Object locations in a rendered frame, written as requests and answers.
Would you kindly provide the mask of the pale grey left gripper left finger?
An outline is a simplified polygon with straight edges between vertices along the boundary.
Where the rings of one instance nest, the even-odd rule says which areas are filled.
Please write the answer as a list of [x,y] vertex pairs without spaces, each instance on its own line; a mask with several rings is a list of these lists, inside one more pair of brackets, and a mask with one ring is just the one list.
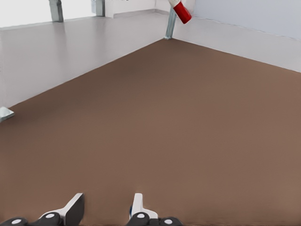
[[85,196],[77,193],[63,208],[44,213],[38,220],[31,222],[30,226],[79,226],[84,211]]

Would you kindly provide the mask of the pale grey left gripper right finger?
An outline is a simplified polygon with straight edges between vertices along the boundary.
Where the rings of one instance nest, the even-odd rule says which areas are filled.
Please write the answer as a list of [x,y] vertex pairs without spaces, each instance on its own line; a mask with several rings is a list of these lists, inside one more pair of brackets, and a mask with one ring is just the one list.
[[158,214],[143,207],[143,194],[135,193],[126,226],[158,226]]

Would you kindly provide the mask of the red and white cylinder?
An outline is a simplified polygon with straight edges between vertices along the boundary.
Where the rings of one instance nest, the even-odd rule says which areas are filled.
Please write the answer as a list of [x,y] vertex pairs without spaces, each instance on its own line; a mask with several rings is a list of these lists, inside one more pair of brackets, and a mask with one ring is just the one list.
[[168,2],[183,24],[188,23],[192,19],[190,12],[181,0],[168,0]]

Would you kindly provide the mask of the silver frame post foot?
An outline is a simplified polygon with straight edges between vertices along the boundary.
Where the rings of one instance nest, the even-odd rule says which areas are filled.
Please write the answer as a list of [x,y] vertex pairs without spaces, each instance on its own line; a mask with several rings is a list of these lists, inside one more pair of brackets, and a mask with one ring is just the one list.
[[15,113],[6,107],[0,107],[0,122],[3,122],[11,117],[13,117]]

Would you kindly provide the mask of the silver frame post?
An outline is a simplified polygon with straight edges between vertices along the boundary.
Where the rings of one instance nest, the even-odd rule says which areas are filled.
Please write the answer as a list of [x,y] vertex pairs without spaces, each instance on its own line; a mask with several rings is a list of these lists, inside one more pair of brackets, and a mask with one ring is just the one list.
[[166,34],[165,34],[165,37],[164,37],[164,39],[166,39],[166,40],[172,39],[172,37],[173,37],[176,17],[177,17],[176,12],[171,7],[170,12],[169,12],[167,27],[166,27]]
[[105,17],[105,0],[91,0],[91,12],[96,16]]
[[53,22],[62,23],[63,19],[63,9],[61,0],[48,0],[51,12],[51,18]]

